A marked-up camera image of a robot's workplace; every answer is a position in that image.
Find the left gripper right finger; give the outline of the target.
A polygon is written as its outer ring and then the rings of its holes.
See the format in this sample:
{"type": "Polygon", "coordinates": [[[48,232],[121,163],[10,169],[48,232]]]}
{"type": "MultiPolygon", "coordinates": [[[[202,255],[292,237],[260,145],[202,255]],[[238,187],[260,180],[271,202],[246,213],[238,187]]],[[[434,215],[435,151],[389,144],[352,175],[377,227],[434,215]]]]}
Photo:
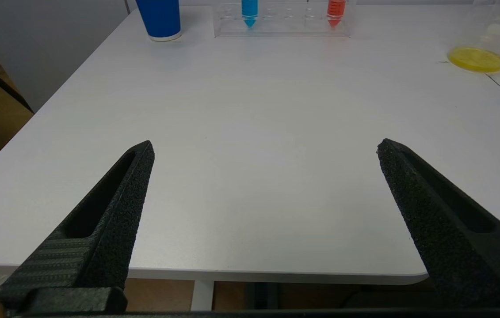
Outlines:
{"type": "Polygon", "coordinates": [[[383,139],[377,155],[444,303],[500,308],[500,220],[409,147],[383,139]]]}

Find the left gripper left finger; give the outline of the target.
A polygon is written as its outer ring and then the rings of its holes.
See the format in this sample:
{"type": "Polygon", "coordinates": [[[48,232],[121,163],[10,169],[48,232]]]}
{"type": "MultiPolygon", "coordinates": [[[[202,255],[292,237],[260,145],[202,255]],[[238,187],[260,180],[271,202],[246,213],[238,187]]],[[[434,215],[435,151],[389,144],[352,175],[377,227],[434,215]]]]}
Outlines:
{"type": "Polygon", "coordinates": [[[8,317],[121,315],[131,254],[155,161],[128,149],[0,288],[8,317]]]}

